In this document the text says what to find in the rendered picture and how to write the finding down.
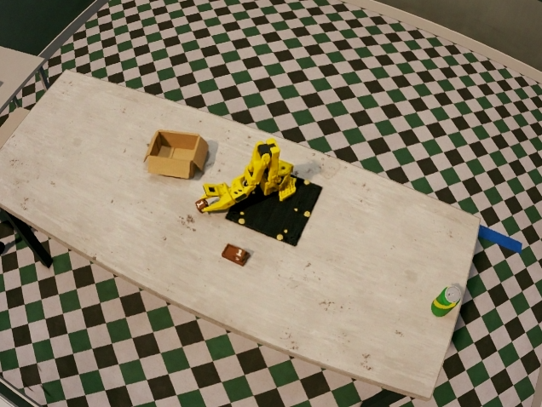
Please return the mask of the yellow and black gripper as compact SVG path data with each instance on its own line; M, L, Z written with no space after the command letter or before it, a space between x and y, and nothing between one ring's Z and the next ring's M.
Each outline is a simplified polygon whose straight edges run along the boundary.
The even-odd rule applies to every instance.
M208 188L209 187L209 188ZM202 197L203 199L219 197L220 200L212 204L209 207L203 209L203 211L212 211L218 209L227 209L228 207L235 204L232 196L230 196L231 190L230 187L223 182L223 184L203 184L205 189L205 194ZM219 196L220 195L220 196Z

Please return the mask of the green drink can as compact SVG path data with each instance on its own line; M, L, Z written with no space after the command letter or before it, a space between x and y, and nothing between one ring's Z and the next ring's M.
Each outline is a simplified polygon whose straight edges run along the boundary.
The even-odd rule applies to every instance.
M431 311L436 317L446 316L460 301L460 290L456 286L446 287L432 302Z

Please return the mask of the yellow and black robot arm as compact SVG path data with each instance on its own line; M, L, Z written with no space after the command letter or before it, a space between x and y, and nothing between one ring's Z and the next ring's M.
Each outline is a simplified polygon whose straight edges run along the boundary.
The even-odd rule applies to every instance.
M297 179L291 177L292 165L279 161L279 156L280 149L274 138L267 139L266 144L262 141L256 143L244 174L233 179L231 183L230 196L236 203L247 198L260 182L265 196L279 191L280 201L283 201L295 194ZM246 184L245 189L243 181Z

